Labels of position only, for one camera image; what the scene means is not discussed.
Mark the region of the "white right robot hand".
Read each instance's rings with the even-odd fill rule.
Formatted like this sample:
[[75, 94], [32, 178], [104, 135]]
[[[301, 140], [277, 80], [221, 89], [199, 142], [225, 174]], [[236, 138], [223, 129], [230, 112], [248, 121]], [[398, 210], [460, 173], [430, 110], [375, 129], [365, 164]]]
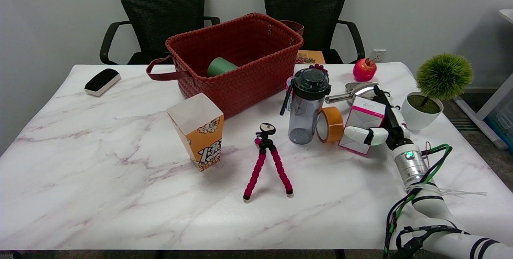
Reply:
[[412, 144], [400, 107], [379, 84], [363, 87], [353, 95], [340, 146], [366, 155], [370, 146], [386, 143], [390, 150]]

